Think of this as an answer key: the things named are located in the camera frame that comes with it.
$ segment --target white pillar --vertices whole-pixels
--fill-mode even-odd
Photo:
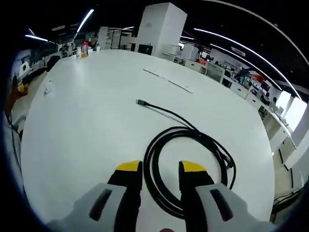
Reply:
[[[299,190],[308,181],[309,175],[309,148],[292,167],[294,190]]]
[[[108,27],[100,27],[100,31],[98,32],[98,44],[101,46],[101,50],[105,50],[107,31]]]
[[[301,161],[308,151],[308,147],[309,147],[309,106],[308,105],[306,107],[306,110],[298,126],[295,128],[294,132],[292,133],[292,140],[296,146],[296,150],[289,156],[289,158],[284,163],[287,166],[287,168],[292,168],[297,162]]]
[[[291,105],[294,101],[294,97],[292,97],[292,95],[290,96],[290,99],[286,105],[286,108],[284,109],[283,113],[281,114],[282,117],[285,117],[286,116],[286,113],[289,111],[289,109],[291,108]]]
[[[137,44],[153,46],[152,56],[162,57],[169,45],[178,45],[187,14],[172,3],[160,3],[145,8]]]

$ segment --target usb connector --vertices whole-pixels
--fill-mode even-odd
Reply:
[[[147,102],[145,102],[145,101],[143,101],[141,99],[136,99],[136,104],[138,104],[138,105],[148,105]]]

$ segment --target window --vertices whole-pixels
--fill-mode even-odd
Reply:
[[[183,50],[184,44],[183,44],[183,43],[178,43],[178,45],[179,45],[180,47],[182,47],[181,50]]]
[[[299,98],[294,98],[292,105],[285,115],[285,120],[289,124],[292,131],[297,127],[300,119],[302,118],[307,104]]]
[[[290,100],[290,97],[291,97],[291,94],[288,93],[288,92],[285,92],[283,91],[280,96],[279,96],[279,99],[276,103],[276,106],[279,108],[279,107],[282,107],[283,110],[285,110],[287,104],[288,104],[288,101]]]

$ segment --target black cable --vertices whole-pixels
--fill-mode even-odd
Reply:
[[[291,195],[288,196],[288,197],[285,197],[285,198],[281,199],[280,201],[278,201],[277,203],[274,204],[273,208],[278,207],[278,206],[279,206],[280,204],[282,204],[283,202],[288,201],[288,200],[292,199],[292,198],[295,197],[295,196],[297,197],[297,196],[301,193],[301,190],[302,190],[302,189],[300,189],[299,191],[297,191],[297,192],[291,194]]]
[[[289,197],[287,199],[283,199],[283,200],[279,201],[278,204],[272,208],[271,214],[276,214],[276,213],[280,212],[281,210],[292,205],[299,198],[300,194],[301,194],[301,191],[296,193],[296,194],[293,194],[291,197]]]
[[[12,79],[10,79],[10,82],[11,82],[11,91],[13,92],[14,90],[14,85],[13,85],[13,82],[12,82]],[[12,142],[13,142],[13,148],[14,148],[14,155],[15,155],[15,159],[16,159],[16,162],[17,162],[17,165],[18,165],[18,168],[21,172],[21,166],[20,166],[20,163],[19,163],[19,160],[18,160],[18,157],[17,157],[17,152],[16,152],[16,147],[15,147],[15,141],[14,141],[14,133],[13,133],[13,124],[12,124],[12,110],[10,111],[10,120],[8,120],[10,126],[11,126],[11,135],[12,135]]]
[[[291,193],[289,193],[289,194],[286,194],[286,195],[283,195],[283,196],[280,196],[280,197],[277,197],[276,199],[274,199],[274,202],[276,201],[276,200],[278,200],[278,199],[280,199],[280,198],[282,198],[282,197],[290,197],[291,195],[293,195],[293,194],[296,194],[296,193],[298,193],[299,191],[301,191],[303,188],[301,188],[301,189],[299,189],[298,191],[296,191],[296,192],[291,192]]]
[[[188,125],[187,127],[183,126],[171,127],[162,131],[150,142],[145,153],[143,170],[147,188],[154,201],[165,212],[177,218],[184,219],[181,201],[178,198],[176,198],[163,183],[158,166],[159,155],[162,148],[168,141],[174,138],[188,137],[194,139],[195,141],[203,145],[205,148],[207,148],[210,152],[212,152],[213,155],[216,157],[219,166],[221,168],[221,183],[224,184],[225,186],[227,186],[228,184],[225,161],[227,162],[230,168],[234,168],[233,179],[229,187],[230,189],[232,189],[236,178],[236,165],[232,156],[220,143],[218,143],[216,140],[209,137],[208,135],[200,132],[186,119],[170,110],[166,110],[164,108],[151,105],[143,100],[137,100],[136,103],[139,105],[152,107],[170,113],[180,118]],[[152,166],[153,175],[151,175],[150,166]]]

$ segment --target red object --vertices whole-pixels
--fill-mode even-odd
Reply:
[[[262,77],[261,75],[252,74],[251,76],[260,83],[262,83],[265,80],[265,78]]]
[[[206,65],[206,62],[203,61],[203,60],[198,59],[197,62],[200,63],[200,64],[203,64],[203,65]]]

